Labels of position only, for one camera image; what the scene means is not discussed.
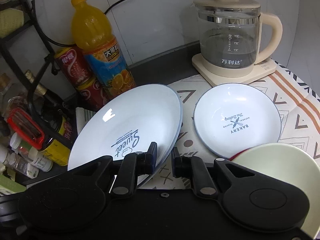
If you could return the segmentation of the white plate Sweet print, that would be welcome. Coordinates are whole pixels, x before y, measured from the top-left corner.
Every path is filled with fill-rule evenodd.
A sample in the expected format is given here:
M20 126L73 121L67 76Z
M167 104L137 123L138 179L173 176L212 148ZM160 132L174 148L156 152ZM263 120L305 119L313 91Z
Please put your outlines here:
M156 171L166 162L179 135L182 103L170 87L136 87L107 103L85 124L69 156L72 170L104 155L123 160L129 153L146 152L157 143Z

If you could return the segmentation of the pale green bowl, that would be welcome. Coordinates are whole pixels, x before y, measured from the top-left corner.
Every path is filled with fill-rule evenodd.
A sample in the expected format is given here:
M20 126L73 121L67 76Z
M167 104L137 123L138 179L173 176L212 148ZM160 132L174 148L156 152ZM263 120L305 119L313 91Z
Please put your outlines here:
M319 166L306 152L289 144L271 143L238 154L233 162L301 189L309 199L309 213L302 230L319 233Z

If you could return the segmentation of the red rimmed plate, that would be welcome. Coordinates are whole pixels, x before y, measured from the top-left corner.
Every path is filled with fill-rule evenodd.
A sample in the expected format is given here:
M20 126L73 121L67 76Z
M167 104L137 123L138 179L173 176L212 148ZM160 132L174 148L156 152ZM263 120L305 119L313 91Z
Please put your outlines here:
M232 161L234 160L236 157L238 157L239 155L241 155L242 153L246 152L247 150L250 150L251 148L245 149L237 154L235 154L234 156L230 157L229 160Z

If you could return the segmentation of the white plate Bakery print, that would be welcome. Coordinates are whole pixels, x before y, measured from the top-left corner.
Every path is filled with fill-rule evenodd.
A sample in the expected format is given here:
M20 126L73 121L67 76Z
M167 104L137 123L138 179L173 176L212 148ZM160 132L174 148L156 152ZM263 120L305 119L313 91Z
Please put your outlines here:
M225 159L280 139L278 109L266 94L249 85L225 83L211 88L196 103L193 118L202 143Z

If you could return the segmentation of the folded striped cloth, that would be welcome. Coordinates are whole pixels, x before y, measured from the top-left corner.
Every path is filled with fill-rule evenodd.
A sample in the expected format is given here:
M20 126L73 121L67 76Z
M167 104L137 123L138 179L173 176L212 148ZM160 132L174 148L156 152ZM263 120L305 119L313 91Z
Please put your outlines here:
M96 114L96 112L84 109L82 107L76 107L75 114L76 130L77 135L79 135L82 129L85 127L85 125L89 122L89 120L91 120L92 117Z

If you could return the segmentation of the red drink can lower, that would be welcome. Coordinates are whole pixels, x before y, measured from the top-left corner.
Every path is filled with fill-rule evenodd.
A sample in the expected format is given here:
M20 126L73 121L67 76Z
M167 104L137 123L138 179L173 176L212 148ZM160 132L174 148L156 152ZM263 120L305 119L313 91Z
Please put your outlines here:
M86 102L91 105L91 108L96 111L109 102L106 91L95 76L90 77L84 83L80 84L76 87L76 90L79 91Z

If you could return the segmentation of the orange juice bottle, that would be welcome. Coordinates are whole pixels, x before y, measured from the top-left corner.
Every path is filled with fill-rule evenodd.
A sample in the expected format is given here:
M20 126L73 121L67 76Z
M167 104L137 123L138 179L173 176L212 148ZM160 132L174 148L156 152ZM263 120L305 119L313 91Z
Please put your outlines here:
M87 0L71 0L75 9L71 32L109 98L135 88L120 45L106 15Z

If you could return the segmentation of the cream kettle base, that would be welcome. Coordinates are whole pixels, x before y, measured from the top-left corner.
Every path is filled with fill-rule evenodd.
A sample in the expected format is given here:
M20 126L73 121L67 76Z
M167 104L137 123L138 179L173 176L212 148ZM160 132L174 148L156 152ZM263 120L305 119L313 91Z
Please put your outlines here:
M247 85L274 73L277 66L271 58L267 58L246 68L228 69L209 63L203 58L202 54L194 55L192 64L213 87L225 83L243 83Z

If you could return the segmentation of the yellow label sauce bottle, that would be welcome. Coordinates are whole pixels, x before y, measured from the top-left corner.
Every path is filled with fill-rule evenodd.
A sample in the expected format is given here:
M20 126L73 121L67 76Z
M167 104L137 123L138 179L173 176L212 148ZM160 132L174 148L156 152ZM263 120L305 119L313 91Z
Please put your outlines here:
M70 141L73 128L55 102L54 97L56 94L50 92L42 84L37 85L35 94L34 104L37 113L55 132ZM51 135L48 135L44 140L40 152L56 164L67 166L71 150Z

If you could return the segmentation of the white cap seasoning jar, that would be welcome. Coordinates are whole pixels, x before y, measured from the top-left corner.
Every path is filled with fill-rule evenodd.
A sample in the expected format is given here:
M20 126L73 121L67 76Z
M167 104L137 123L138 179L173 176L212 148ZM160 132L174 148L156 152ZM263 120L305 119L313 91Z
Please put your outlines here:
M33 166L43 172L49 172L52 169L53 162L34 147L29 150L27 158Z

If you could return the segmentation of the glass electric kettle cream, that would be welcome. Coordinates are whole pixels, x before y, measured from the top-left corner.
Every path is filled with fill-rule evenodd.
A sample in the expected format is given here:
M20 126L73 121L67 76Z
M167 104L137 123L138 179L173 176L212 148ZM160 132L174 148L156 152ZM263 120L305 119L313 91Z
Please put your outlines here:
M277 49L283 25L254 0L194 0L201 54L228 69L258 64Z

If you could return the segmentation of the green carton box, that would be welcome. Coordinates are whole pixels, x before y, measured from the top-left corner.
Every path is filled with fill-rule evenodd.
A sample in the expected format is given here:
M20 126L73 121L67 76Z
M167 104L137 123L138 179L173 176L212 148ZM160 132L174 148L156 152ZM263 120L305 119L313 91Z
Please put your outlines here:
M24 192L27 188L4 175L0 175L0 195L7 196L10 194Z

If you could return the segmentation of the yellow sponge on rack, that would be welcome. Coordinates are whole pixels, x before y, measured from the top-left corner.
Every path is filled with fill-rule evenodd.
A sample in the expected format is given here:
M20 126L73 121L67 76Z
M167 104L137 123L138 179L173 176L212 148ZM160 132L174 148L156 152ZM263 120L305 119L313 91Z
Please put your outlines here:
M23 25L23 11L14 8L2 10L0 14L0 38L5 38Z

